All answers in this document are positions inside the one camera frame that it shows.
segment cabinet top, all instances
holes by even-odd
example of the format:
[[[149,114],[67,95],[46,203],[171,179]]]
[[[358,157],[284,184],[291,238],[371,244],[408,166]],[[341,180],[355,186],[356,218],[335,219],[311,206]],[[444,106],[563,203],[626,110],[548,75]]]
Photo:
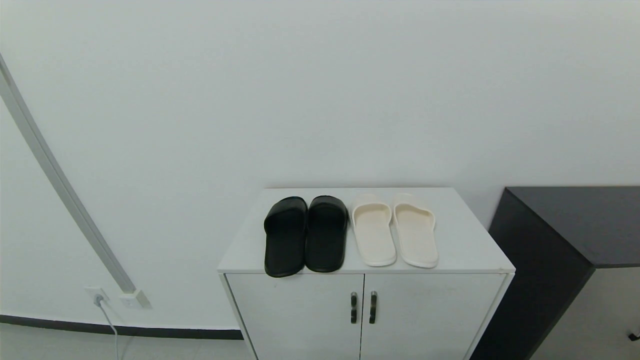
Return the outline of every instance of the cabinet top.
[[[640,186],[509,187],[596,267],[640,266]]]
[[[220,273],[264,274],[266,235],[264,218],[272,205],[288,196],[300,196],[307,204],[318,195],[332,195],[348,207],[362,193],[376,194],[391,206],[396,193],[406,192],[423,198],[436,218],[435,239],[440,260],[432,269],[406,264],[400,253],[393,265],[371,267],[362,262],[356,246],[353,228],[349,224],[344,264],[332,274],[373,273],[511,273],[515,267],[500,250],[493,238],[452,188],[311,188],[263,190],[218,266]],[[398,250],[397,233],[391,233]],[[302,274],[315,274],[308,268]]]

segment slide sandal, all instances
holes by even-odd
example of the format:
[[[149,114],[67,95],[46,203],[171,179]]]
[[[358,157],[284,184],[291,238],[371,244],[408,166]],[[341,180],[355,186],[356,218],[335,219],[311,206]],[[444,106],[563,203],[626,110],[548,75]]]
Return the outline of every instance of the slide sandal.
[[[351,203],[351,222],[365,264],[385,266],[396,261],[396,246],[389,229],[389,205],[373,194],[359,195]]]
[[[344,203],[335,197],[316,197],[307,213],[307,247],[305,262],[309,270],[332,272],[344,262],[344,244],[349,213]]]
[[[292,196],[276,202],[264,219],[267,246],[264,271],[271,277],[285,277],[305,267],[307,203]]]
[[[424,201],[407,193],[396,194],[394,223],[404,262],[421,268],[435,267],[438,264],[438,249],[433,234],[436,218]]]

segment power cord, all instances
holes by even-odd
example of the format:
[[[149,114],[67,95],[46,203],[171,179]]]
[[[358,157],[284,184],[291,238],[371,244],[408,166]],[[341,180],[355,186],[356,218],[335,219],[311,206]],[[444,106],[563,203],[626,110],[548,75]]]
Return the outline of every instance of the power cord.
[[[107,316],[107,313],[105,312],[104,308],[102,307],[102,304],[100,302],[104,301],[104,297],[100,294],[96,295],[93,298],[93,304],[95,304],[97,307],[100,308],[100,310],[102,310],[102,313],[104,314],[104,317],[107,319],[107,322],[109,323],[109,326],[111,327],[111,330],[113,330],[113,333],[116,334],[116,360],[120,360],[120,354],[118,353],[118,331],[116,330],[115,327],[113,327],[113,324],[111,323],[111,320],[109,320],[109,316]]]

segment wall socket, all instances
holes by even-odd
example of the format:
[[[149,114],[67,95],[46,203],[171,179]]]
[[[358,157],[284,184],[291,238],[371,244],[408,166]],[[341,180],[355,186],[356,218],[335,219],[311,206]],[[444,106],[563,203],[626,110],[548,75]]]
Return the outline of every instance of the wall socket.
[[[91,301],[95,299],[96,295],[102,295],[105,302],[109,301],[109,297],[107,297],[107,294],[104,293],[104,290],[102,288],[99,288],[97,286],[85,286],[84,290],[91,297]]]
[[[119,297],[122,304],[129,309],[151,308],[149,300],[140,289],[137,289],[134,293],[122,294]]]

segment tiled floor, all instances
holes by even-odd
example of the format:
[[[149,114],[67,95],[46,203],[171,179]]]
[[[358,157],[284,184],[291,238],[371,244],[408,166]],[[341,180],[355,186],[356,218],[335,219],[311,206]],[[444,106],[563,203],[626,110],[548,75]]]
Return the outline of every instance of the tiled floor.
[[[114,360],[113,335],[0,324],[1,360]],[[250,360],[240,340],[119,336],[121,360]]]

